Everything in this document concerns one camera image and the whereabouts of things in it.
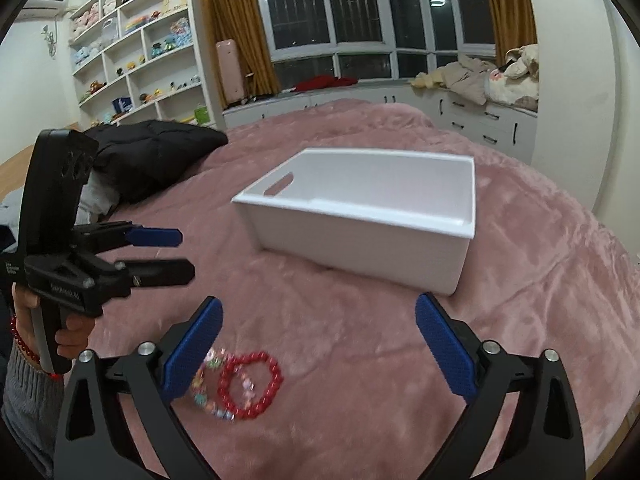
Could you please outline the person's left hand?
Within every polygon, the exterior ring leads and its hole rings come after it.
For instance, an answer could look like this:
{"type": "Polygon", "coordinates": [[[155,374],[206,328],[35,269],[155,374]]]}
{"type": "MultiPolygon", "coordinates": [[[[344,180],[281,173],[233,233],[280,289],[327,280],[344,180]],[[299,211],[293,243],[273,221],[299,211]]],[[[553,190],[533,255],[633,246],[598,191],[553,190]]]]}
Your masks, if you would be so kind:
{"type": "MultiPolygon", "coordinates": [[[[13,284],[12,296],[15,308],[15,329],[24,342],[22,350],[27,359],[35,366],[39,365],[39,350],[34,328],[32,310],[39,307],[40,298],[25,286],[13,284]]],[[[66,326],[55,335],[58,355],[65,359],[76,359],[89,345],[89,336],[96,326],[93,318],[72,313],[66,318],[66,326]]]]}

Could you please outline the grey sweater left forearm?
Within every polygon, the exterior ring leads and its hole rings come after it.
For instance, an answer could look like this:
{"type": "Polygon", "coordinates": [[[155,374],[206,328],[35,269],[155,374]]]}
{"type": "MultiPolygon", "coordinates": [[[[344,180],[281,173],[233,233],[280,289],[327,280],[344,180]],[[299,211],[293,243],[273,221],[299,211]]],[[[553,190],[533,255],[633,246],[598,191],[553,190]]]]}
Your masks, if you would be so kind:
{"type": "Polygon", "coordinates": [[[52,479],[64,382],[51,378],[13,345],[1,416],[9,434],[43,479],[52,479]]]}

